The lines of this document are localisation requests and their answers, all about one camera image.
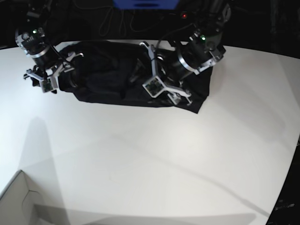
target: white table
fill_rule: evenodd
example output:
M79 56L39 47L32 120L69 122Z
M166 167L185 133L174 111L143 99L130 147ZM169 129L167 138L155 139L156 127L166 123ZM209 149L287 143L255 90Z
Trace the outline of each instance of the white table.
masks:
M56 224L265 225L300 133L300 60L226 49L199 114L42 94L22 79L33 61L1 50L0 190L24 170Z

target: black garment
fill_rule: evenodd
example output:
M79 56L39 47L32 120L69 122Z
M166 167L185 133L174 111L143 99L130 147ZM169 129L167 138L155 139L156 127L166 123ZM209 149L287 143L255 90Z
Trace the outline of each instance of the black garment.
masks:
M73 60L76 70L59 76L60 89L72 92L79 101L145 107L173 106L166 94L151 98L142 84L151 77L151 61L144 47L108 41L80 42L61 53L83 53ZM193 103L182 101L176 107L198 113L209 95L212 68L185 79Z

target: cable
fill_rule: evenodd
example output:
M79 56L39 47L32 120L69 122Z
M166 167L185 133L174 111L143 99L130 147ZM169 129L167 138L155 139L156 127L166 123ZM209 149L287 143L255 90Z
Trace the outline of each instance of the cable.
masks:
M119 26L119 34L121 37L126 37L127 35L127 29L126 29L126 23L125 23L125 11L122 10L121 11L121 22L120 22L120 26Z
M62 54L60 54L55 48L54 46L51 44L51 42L47 39L47 43L48 45L50 45L50 47L52 48L52 50L55 52L55 54L58 55L58 57L60 59L62 59L65 63L67 63L69 66L75 68L74 64L72 62L69 62Z
M21 207L23 206L23 203L24 203L24 201L25 201L27 195L28 195L30 192L38 193L39 195L41 195L38 191L30 191L30 190L29 190L29 191L27 192L27 194L25 195L25 197L24 197L22 203L21 203Z
M134 10L134 13L133 13L133 15L132 15L132 17L131 17L129 26L130 26L130 29L131 29L133 32L136 32L136 33L138 33L138 32L146 32L146 31L148 31L148 30L151 30L151 29L153 29L154 27L156 27L158 24L160 24L160 23L162 22L162 20L163 20L163 19L161 19L161 20L158 21L156 24L151 25L151 26L149 26L149 27L147 27L147 28L145 28L145 29L142 29L142 30L135 30L135 29L133 28L133 26L132 26L134 18L135 18L135 10Z
M160 38L160 40L157 42L157 44L156 44L155 52L156 52L157 49L159 48L159 45L160 45L161 41L162 41L163 39L165 39L167 36L169 36L169 35L171 35L171 34L173 34L173 33L176 33L176 32L178 32L178 31L180 31L180 30L184 30L184 29L186 29L186 28L188 28L188 27L190 27L190 26L192 26L192 25L194 25L194 24L193 24L193 23L190 23L190 24L187 25L187 26L184 26L184 27L181 27L181 28L179 28L179 29L170 31L169 33L163 35L163 36Z
M259 11L249 11L247 9L238 7L238 6L233 6L233 9L237 10L237 11L241 11L243 13L249 14L249 15L267 15L267 12L259 12Z
M113 7L113 6L98 6L98 7L79 7L76 3L76 0L73 0L73 4L76 6L76 8L81 10L95 10L95 9L101 9L101 8L107 8L107 7Z
M104 20L100 24L100 27L99 27L99 30L98 30L99 36L101 36L101 37L105 37L109 33L110 28L111 28L111 24L112 24L112 20L113 20L113 13L114 13L114 9L113 9L112 6L106 6L105 8L108 8L108 10L107 10L107 13L106 13L106 15L104 17ZM103 29L104 25L106 24L106 20L107 19L108 19L107 30L104 31L104 32L101 32L101 30Z
M112 21L113 21L114 6L79 7L76 3L76 0L73 0L73 3L80 10L97 10L97 9L107 8L108 10L104 17L104 20L102 21L102 23L99 26L98 34L101 37L105 37L106 35L108 35L108 33L111 29ZM104 26L106 25L107 22L108 22L107 29L104 30ZM120 26L119 26L119 35L122 38L124 38L127 35L127 29L126 29L126 23L125 23L125 12L123 10L121 10L121 22L120 22Z
M184 2L184 1L180 1L179 3L178 3L178 5L177 5L177 7L176 7L176 10L178 10L178 11L186 11L186 6L187 5L189 5L189 4L191 4L191 3L193 3L195 0L187 0L186 2ZM197 8L203 8L203 6L204 6L204 0L202 0L202 1L197 1L197 3L198 2L200 2L200 5L199 6L197 6Z

